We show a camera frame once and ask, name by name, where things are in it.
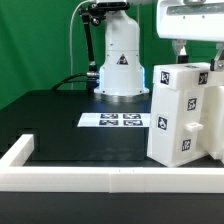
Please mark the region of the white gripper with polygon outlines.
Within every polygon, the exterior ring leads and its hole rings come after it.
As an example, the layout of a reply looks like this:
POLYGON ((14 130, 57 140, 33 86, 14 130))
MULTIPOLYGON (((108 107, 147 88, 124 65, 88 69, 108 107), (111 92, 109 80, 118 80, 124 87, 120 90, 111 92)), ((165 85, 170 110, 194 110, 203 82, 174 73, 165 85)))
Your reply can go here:
MULTIPOLYGON (((187 63, 186 40, 224 42, 224 0, 158 0, 156 28, 160 38, 176 39, 176 63, 187 63)), ((216 49, 210 70, 224 71, 224 43, 217 43, 216 49)))

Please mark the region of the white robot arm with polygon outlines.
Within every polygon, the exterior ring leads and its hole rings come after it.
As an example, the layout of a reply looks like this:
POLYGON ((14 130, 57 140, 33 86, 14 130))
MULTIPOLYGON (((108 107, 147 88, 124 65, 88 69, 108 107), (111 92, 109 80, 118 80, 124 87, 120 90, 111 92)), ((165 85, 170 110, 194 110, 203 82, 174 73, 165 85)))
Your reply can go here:
POLYGON ((97 96, 132 101, 149 92, 139 62, 140 28, 126 11, 153 1, 159 37, 172 39, 179 55, 187 40, 217 43, 210 69, 224 70, 224 0, 93 0, 93 8, 106 17, 105 62, 99 70, 97 96))

